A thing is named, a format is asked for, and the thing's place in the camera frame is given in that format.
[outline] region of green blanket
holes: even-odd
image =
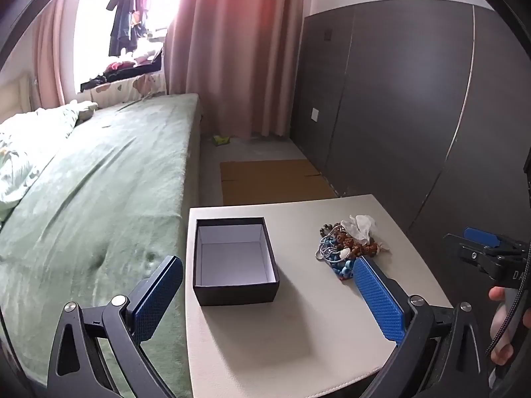
[[[46,383],[66,302],[127,295],[166,255],[184,262],[182,208],[195,94],[97,111],[70,135],[0,232],[0,306],[27,373]],[[192,396],[184,286],[142,344],[177,396]],[[116,384],[132,396],[110,348]]]

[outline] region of pillow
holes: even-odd
[[[98,109],[98,104],[89,100],[78,103],[78,101],[74,99],[70,102],[70,104],[75,104],[76,108],[79,110],[78,124],[91,119],[94,115],[94,111]]]

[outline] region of jewelry pile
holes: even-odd
[[[374,238],[370,237],[365,244],[361,244],[340,223],[333,226],[325,224],[320,232],[322,238],[315,258],[328,263],[341,281],[352,278],[356,258],[364,255],[373,257],[380,250]]]

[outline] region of cardboard box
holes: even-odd
[[[264,218],[198,220],[193,289],[199,305],[272,302],[279,278]]]

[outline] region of green object on floor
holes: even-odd
[[[226,145],[230,142],[230,137],[221,137],[214,135],[212,136],[212,141],[214,142],[214,145],[220,146],[220,145]]]

